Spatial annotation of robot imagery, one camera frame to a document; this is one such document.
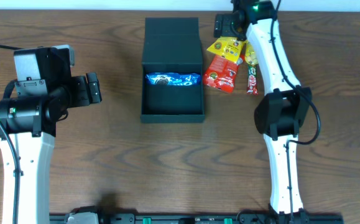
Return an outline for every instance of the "blue package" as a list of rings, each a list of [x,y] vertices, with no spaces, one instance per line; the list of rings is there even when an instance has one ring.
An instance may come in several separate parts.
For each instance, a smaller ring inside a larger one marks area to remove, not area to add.
[[[154,72],[147,74],[147,80],[151,85],[197,85],[200,84],[200,75],[196,73]]]

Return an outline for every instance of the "open box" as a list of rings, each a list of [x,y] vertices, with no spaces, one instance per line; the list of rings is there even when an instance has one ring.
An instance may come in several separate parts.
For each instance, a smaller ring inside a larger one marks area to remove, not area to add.
[[[142,55],[143,123],[197,123],[205,119],[203,82],[199,85],[150,85],[152,72],[203,76],[198,18],[146,18]]]

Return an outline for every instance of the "red snack bag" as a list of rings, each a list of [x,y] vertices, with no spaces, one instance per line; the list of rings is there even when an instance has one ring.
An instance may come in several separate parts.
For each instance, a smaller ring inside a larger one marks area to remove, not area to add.
[[[258,95],[257,91],[257,66],[247,65],[248,76],[247,76],[247,92],[246,94]]]
[[[216,55],[209,66],[209,69],[207,69],[206,73],[203,75],[203,83],[227,93],[232,93],[235,86],[235,77],[239,65],[242,62],[242,57],[239,58],[237,63],[233,63]]]

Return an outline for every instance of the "white wall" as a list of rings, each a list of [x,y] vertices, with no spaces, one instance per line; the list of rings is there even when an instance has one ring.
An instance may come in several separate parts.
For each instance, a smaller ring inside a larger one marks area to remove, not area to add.
[[[232,5],[230,0],[0,0],[0,9],[230,11]],[[360,0],[282,0],[280,10],[360,11]]]

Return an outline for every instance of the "brown table surface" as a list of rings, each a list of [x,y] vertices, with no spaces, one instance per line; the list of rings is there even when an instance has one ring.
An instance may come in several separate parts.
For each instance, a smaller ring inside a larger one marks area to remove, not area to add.
[[[232,95],[205,88],[202,124],[141,124],[145,17],[199,17],[206,49],[216,12],[0,11],[0,44],[23,48],[70,44],[72,75],[96,72],[103,102],[69,110],[57,124],[50,169],[50,211],[86,205],[139,212],[266,210],[269,158],[240,68]],[[280,31],[301,83],[322,119],[311,146],[298,146],[298,183],[309,212],[341,212],[360,223],[360,13],[282,12]],[[205,52],[205,67],[213,55]],[[16,78],[12,52],[0,49],[0,99]],[[309,111],[300,139],[309,139]],[[3,165],[0,152],[0,222]]]

